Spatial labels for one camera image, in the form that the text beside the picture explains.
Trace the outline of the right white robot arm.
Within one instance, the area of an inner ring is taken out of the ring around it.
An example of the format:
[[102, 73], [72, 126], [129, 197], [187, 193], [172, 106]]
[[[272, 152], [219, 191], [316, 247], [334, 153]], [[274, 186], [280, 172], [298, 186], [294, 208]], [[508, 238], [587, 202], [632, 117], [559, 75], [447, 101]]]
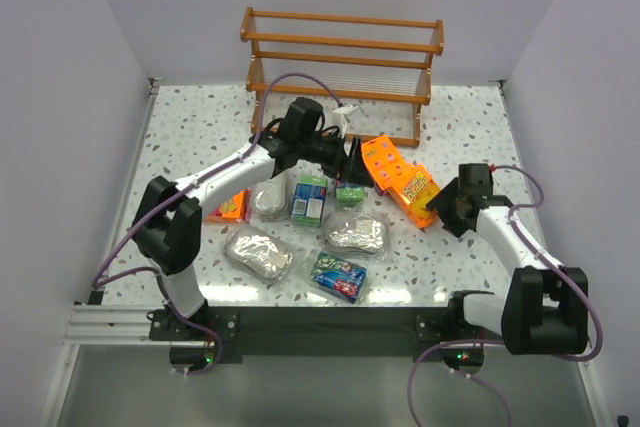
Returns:
[[477, 233], [510, 276], [505, 296], [463, 290], [451, 294], [445, 313], [433, 327], [454, 336], [483, 328], [501, 337], [514, 355], [554, 355], [588, 361], [602, 340], [602, 329], [588, 298], [588, 278], [580, 268], [564, 266], [526, 230], [519, 205], [494, 191], [494, 167], [467, 163], [432, 200], [446, 231], [457, 238]]

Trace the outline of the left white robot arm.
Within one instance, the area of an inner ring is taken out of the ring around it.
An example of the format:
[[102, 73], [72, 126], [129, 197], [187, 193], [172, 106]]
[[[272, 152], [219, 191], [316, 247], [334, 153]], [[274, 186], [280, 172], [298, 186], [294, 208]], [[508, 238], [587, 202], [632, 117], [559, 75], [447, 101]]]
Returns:
[[140, 253], [158, 268], [159, 289], [181, 331], [199, 332], [206, 339], [215, 336], [194, 268], [205, 215], [234, 194], [279, 176], [299, 161], [319, 165], [330, 178], [373, 186], [361, 138], [346, 139], [338, 127], [325, 126], [324, 118], [318, 102], [298, 97], [282, 118], [209, 170], [177, 181], [158, 176], [149, 182], [130, 233]]

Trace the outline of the orange Scrub Mommy box back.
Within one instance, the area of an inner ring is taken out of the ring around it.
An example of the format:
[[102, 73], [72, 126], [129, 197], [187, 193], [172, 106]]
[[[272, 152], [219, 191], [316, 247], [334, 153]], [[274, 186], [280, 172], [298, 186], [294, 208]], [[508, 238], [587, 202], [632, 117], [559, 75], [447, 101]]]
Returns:
[[408, 164], [387, 135], [361, 145], [364, 164], [379, 195], [384, 195], [394, 180], [408, 169]]

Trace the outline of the orange Scrub Daddy box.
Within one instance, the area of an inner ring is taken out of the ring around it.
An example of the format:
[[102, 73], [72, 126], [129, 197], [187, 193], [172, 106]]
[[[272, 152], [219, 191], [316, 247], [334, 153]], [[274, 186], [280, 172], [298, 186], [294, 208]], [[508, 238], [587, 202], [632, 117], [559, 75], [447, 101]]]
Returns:
[[409, 220], [421, 230], [437, 220], [427, 204], [441, 191], [422, 165], [389, 165], [381, 172], [382, 186]]

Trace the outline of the orange pink Scrub Mommy box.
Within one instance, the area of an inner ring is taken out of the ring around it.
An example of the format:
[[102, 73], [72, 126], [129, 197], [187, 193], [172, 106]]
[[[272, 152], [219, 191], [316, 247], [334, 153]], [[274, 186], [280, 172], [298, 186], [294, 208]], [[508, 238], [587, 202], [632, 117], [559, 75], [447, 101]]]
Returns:
[[203, 219], [205, 224], [231, 224], [244, 222], [248, 215], [250, 191], [245, 189], [225, 201]]

